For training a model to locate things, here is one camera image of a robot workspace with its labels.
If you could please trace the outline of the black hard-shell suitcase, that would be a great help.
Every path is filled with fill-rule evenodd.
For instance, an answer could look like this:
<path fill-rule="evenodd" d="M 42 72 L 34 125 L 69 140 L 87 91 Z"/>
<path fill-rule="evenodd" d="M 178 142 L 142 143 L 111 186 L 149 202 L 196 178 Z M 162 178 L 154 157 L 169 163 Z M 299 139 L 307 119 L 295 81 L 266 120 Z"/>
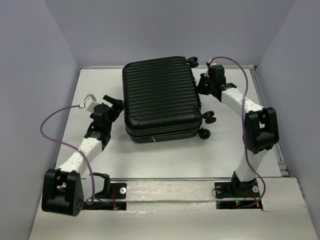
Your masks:
<path fill-rule="evenodd" d="M 122 69 L 125 130 L 135 143 L 182 140 L 211 132 L 202 123 L 214 123 L 213 111 L 202 113 L 192 69 L 195 56 L 169 56 L 130 62 Z"/>

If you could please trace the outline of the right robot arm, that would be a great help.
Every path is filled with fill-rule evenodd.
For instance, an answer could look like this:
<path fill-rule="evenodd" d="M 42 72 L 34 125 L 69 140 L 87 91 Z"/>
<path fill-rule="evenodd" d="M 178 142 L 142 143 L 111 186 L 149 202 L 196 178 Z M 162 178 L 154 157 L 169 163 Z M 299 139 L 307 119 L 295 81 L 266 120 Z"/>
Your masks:
<path fill-rule="evenodd" d="M 200 75 L 197 91 L 214 96 L 241 117 L 244 154 L 231 181 L 223 183 L 220 192 L 242 196 L 254 186 L 263 158 L 279 141 L 276 110 L 247 98 L 235 84 L 227 82 L 224 67 L 215 62 L 207 64 L 207 71 Z"/>

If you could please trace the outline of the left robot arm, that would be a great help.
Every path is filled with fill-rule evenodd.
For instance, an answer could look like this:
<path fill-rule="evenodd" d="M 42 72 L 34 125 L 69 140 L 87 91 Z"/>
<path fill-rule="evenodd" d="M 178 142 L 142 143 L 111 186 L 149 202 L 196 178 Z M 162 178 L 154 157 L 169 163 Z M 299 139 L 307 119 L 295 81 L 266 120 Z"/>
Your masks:
<path fill-rule="evenodd" d="M 79 146 L 59 142 L 73 149 L 73 153 L 60 166 L 49 168 L 44 174 L 41 197 L 44 212 L 76 217 L 83 208 L 97 203 L 106 204 L 112 211 L 121 210 L 110 176 L 94 172 L 91 167 L 91 162 L 109 143 L 112 124 L 125 108 L 120 99 L 104 95 L 103 100 L 99 103 L 93 94 L 88 94 L 82 103 L 72 105 L 73 109 L 88 111 L 92 121 Z"/>

